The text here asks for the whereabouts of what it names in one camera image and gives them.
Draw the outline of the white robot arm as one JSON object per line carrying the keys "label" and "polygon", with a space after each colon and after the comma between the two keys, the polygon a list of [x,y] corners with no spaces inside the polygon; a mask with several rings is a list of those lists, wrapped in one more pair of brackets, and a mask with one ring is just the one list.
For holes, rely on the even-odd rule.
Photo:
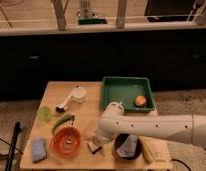
{"label": "white robot arm", "polygon": [[127,116],[111,102],[98,120],[97,136],[109,142],[118,134],[158,138],[206,148],[206,115]]}

